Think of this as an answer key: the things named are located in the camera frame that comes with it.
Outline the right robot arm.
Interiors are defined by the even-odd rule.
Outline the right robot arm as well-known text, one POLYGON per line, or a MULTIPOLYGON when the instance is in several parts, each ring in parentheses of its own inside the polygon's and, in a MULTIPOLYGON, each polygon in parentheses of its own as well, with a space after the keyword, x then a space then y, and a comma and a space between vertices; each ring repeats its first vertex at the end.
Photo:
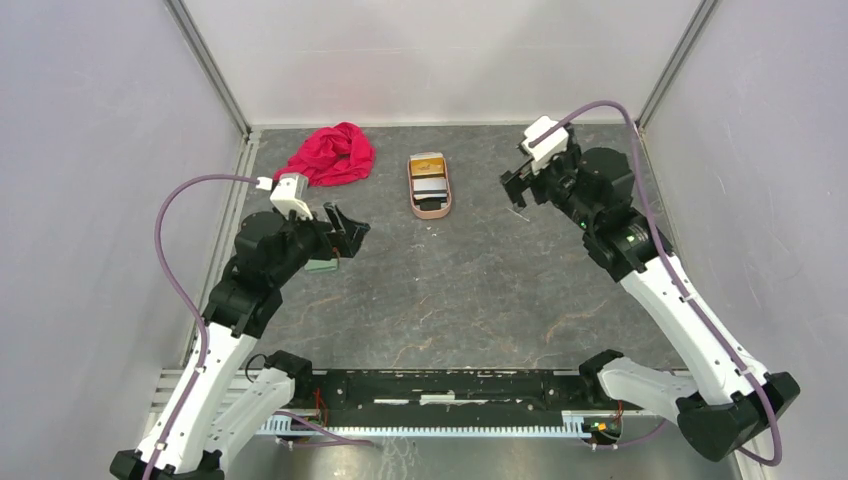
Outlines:
POLYGON ((702 457, 719 461, 770 429, 799 396, 787 372, 771 373, 700 304, 666 237, 633 204, 637 178, 625 154, 571 147, 535 169, 501 175, 516 209, 525 195, 551 204, 582 232, 589 257, 659 326, 688 369, 678 377, 606 350, 580 365, 577 392, 591 408, 622 401, 675 424, 702 457))

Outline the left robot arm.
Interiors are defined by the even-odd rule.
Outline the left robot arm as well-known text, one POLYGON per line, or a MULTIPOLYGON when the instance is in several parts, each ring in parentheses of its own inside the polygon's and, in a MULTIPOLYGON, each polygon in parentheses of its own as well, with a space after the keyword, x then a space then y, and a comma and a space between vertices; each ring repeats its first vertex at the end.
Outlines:
POLYGON ((117 479, 222 479, 277 410, 302 407, 314 394, 309 360, 277 351, 258 378, 223 407, 234 377, 283 304, 282 287, 309 261, 352 258, 370 230, 333 203, 326 220, 252 214, 209 295, 199 340, 156 425, 132 450, 116 453, 117 479))

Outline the green card holder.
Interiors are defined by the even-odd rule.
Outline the green card holder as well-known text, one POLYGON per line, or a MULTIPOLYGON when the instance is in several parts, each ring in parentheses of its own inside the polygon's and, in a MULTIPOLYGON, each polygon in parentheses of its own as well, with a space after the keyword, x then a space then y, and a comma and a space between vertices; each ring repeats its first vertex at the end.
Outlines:
POLYGON ((329 260, 310 259, 304 266, 305 271, 312 273, 330 272, 338 268, 339 260, 336 258, 329 260))

